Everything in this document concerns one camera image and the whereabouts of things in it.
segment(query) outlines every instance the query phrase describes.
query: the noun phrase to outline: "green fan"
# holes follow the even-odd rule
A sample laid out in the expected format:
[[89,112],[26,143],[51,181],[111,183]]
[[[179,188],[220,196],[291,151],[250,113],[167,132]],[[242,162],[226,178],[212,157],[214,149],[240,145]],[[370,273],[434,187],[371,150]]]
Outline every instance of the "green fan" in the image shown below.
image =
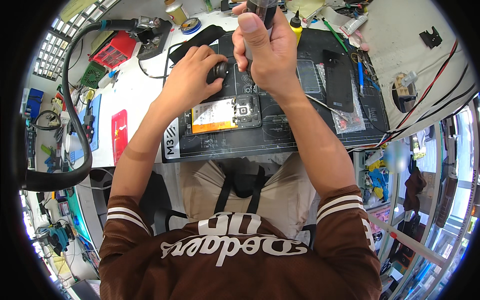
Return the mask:
[[98,82],[105,75],[105,67],[91,61],[82,76],[81,83],[91,88],[98,88]]

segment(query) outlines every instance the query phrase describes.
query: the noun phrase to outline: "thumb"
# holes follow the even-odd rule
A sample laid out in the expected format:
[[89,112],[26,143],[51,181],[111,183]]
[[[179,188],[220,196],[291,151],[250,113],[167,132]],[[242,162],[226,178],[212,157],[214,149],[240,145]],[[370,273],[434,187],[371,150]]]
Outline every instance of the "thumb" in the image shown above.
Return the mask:
[[[240,30],[243,33],[245,48],[250,48],[252,56],[265,57],[272,53],[270,37],[267,29],[260,18],[253,12],[245,12],[238,16]],[[248,49],[245,49],[245,56],[249,59]]]
[[220,90],[222,89],[222,83],[223,78],[220,77],[215,79],[211,84],[207,85],[207,87],[205,88],[205,93],[208,95],[207,98],[213,94],[220,92]]

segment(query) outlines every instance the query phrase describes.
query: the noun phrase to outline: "white stripe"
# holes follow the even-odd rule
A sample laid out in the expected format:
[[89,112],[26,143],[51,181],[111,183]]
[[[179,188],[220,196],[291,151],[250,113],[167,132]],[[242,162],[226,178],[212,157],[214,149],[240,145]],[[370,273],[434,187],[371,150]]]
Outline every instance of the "white stripe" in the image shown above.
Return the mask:
[[112,208],[108,209],[107,214],[108,213],[114,213],[114,212],[121,212],[121,213],[130,214],[130,215],[134,216],[135,218],[137,218],[144,225],[145,228],[147,227],[147,225],[145,225],[142,218],[136,212],[134,212],[133,210],[131,210],[129,208],[126,208],[126,207],[112,207]]
[[129,221],[137,224],[137,225],[140,226],[141,228],[145,229],[145,231],[148,233],[148,235],[150,235],[150,232],[147,230],[147,228],[146,228],[142,223],[140,223],[137,219],[134,219],[134,218],[132,218],[131,216],[127,216],[127,215],[108,215],[108,216],[107,216],[107,221],[110,220],[110,219],[124,219],[124,220],[129,220]]
[[347,195],[347,196],[343,196],[343,197],[340,197],[340,198],[336,198],[335,200],[332,200],[330,201],[329,203],[325,204],[324,206],[322,206],[322,208],[320,208],[317,212],[317,216],[319,216],[324,210],[326,210],[327,208],[335,205],[335,204],[338,204],[342,201],[349,201],[349,200],[356,200],[356,201],[360,201],[360,202],[363,202],[363,200],[356,196],[356,195]]
[[361,205],[359,203],[348,203],[348,204],[340,205],[340,206],[337,206],[337,207],[334,207],[334,208],[330,208],[329,210],[327,210],[326,212],[321,214],[317,219],[317,224],[318,224],[318,222],[320,222],[321,219],[328,216],[329,214],[332,214],[332,213],[335,213],[335,212],[338,212],[338,211],[341,211],[341,210],[345,210],[345,209],[351,209],[351,208],[359,208],[359,209],[363,210],[364,212],[366,212],[365,208],[363,208],[363,205]]

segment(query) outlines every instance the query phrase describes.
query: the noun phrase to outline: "red storage box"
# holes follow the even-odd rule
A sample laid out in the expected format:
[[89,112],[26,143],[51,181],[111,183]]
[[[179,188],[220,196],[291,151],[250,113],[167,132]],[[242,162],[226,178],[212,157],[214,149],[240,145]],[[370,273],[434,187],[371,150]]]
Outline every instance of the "red storage box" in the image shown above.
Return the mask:
[[115,68],[122,62],[132,57],[133,48],[137,42],[128,36],[125,31],[119,31],[113,39],[106,44],[89,61],[96,61],[102,66]]

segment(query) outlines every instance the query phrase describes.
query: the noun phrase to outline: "red card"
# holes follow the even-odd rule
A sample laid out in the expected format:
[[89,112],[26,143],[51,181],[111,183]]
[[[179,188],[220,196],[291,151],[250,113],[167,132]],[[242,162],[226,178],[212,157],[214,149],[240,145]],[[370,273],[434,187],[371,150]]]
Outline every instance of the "red card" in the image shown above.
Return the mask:
[[122,110],[112,116],[113,164],[116,166],[128,144],[127,111]]

